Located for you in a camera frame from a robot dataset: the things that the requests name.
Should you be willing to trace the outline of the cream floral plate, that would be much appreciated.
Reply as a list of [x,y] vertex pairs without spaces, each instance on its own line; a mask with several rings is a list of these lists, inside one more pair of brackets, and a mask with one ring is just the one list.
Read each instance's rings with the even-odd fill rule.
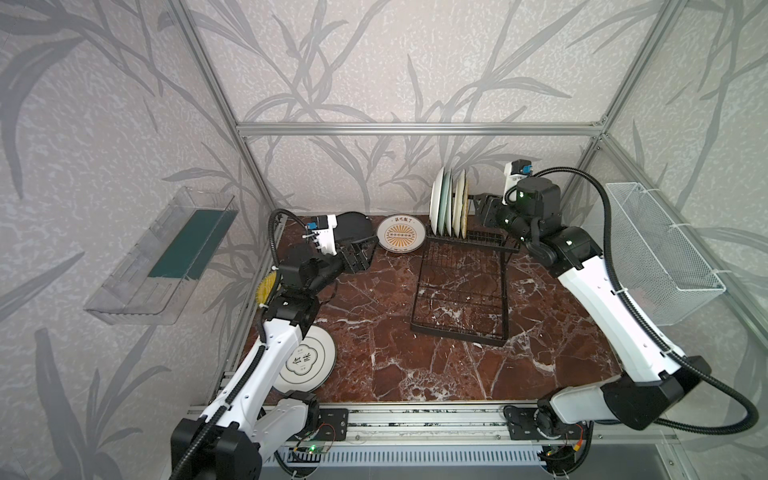
[[468,211],[469,211],[469,182],[467,179],[467,173],[462,172],[463,189],[461,192],[461,209],[459,216],[459,234],[462,239],[467,238],[467,224],[468,224]]

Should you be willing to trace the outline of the orange sunburst plate front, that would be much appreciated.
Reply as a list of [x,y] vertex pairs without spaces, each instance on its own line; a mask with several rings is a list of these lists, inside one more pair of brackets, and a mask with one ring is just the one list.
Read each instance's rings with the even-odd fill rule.
[[459,237],[464,205],[464,190],[466,184],[466,172],[461,170],[453,184],[453,208],[452,208],[452,235]]

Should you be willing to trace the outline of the mint green flower plate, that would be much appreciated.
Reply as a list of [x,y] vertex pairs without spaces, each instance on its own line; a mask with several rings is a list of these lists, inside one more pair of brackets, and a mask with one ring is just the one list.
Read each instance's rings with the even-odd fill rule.
[[453,180],[451,170],[443,168],[443,177],[440,190],[440,203],[437,220],[437,233],[445,236],[450,234],[451,208],[453,201]]

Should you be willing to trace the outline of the yellow woven plate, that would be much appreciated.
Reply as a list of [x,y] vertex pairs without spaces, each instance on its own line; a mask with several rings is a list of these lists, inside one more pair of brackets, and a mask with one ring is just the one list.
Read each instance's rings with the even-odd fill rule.
[[266,304],[268,298],[277,282],[277,271],[270,271],[260,282],[255,292],[255,302],[257,305]]

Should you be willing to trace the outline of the green rim lettered plate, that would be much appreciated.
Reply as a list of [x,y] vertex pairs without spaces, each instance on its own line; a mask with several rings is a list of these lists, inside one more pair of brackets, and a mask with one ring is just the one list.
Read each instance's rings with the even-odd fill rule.
[[430,221],[431,232],[433,235],[436,235],[438,232],[443,180],[444,180],[444,168],[441,167],[436,174],[435,180],[433,181],[431,196],[430,196],[429,221]]

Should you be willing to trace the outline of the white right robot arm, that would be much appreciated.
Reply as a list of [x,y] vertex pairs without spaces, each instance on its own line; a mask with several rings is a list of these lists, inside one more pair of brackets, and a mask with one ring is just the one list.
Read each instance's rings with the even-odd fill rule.
[[[589,173],[570,168],[597,191],[603,205],[603,241],[562,222],[561,190],[549,180],[554,168],[534,172],[516,160],[505,170],[501,195],[473,200],[482,224],[505,231],[545,267],[586,309],[618,356],[622,372],[602,382],[566,387],[538,400],[534,407],[506,406],[503,415],[512,439],[551,442],[577,438],[575,444],[543,448],[539,459],[553,478],[568,477],[586,460],[594,427],[624,425],[641,431],[652,424],[710,436],[735,435],[753,428],[759,411],[742,393],[714,378],[701,356],[687,356],[655,326],[619,280],[614,266],[612,206],[605,187]],[[738,402],[742,419],[721,426],[667,420],[664,413],[705,382]]]

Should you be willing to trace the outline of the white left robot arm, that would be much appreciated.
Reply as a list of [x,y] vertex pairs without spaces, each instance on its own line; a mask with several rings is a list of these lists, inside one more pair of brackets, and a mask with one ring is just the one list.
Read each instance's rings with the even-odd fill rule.
[[256,479],[280,446],[319,427],[319,404],[312,393],[291,391],[269,412],[262,407],[310,331],[321,308],[321,291],[343,274],[368,270],[377,236],[372,220],[360,212],[303,222],[289,210],[275,209],[268,240],[276,282],[262,306],[257,342],[203,413],[174,429],[173,479]]

